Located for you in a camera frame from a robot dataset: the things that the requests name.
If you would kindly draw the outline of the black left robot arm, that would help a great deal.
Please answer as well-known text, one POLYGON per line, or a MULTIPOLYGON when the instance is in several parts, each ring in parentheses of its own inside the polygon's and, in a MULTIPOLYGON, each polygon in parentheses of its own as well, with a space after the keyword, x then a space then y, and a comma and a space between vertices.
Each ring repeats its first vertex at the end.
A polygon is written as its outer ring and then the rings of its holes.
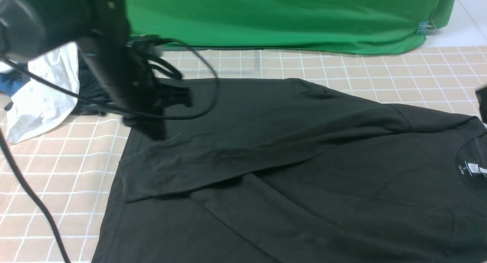
POLYGON ((165 136, 164 110, 193 106, 189 88, 160 83, 153 74, 181 81, 168 62, 145 53, 156 36, 131 41, 125 0, 1 0, 1 58, 14 69, 74 42, 111 104, 79 96, 92 105, 123 115, 123 123, 146 136, 165 136))

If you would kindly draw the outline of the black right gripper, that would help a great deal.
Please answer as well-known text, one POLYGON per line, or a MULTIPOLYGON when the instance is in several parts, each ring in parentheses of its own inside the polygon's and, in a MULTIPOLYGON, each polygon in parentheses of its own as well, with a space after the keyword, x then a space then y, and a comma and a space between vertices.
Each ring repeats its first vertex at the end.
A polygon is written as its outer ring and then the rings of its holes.
POLYGON ((481 121, 487 123, 487 86, 476 89, 477 102, 481 121))

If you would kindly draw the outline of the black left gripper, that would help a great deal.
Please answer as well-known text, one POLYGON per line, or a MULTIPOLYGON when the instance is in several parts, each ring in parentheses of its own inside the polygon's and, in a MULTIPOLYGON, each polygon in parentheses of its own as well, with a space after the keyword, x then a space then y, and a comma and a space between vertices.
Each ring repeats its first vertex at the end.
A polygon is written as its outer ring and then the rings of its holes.
POLYGON ((125 126, 146 137, 165 140, 165 108, 193 107, 190 88, 158 84, 148 62, 127 43, 114 43, 105 37, 85 37, 78 41, 78 49, 113 103, 104 105, 80 95, 78 99, 121 115, 125 126))

